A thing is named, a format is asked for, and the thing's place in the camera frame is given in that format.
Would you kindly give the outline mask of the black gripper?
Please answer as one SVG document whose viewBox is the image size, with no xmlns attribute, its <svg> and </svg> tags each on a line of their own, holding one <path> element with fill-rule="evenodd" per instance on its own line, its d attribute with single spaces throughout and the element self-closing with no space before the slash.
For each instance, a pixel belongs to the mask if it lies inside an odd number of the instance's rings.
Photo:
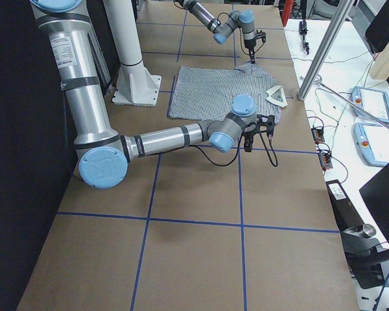
<svg viewBox="0 0 389 311">
<path fill-rule="evenodd" d="M 249 32 L 243 31 L 244 46 L 248 49 L 248 56 L 250 57 L 250 63 L 255 63 L 255 47 L 257 41 L 261 40 L 262 43 L 266 42 L 266 32 L 263 30 L 251 30 Z"/>
<path fill-rule="evenodd" d="M 275 116 L 274 115 L 261 115 L 258 114 L 256 121 L 246 125 L 242 135 L 244 136 L 244 151 L 252 152 L 253 150 L 253 137 L 257 133 L 265 133 L 268 138 L 272 138 L 275 128 Z"/>
</svg>

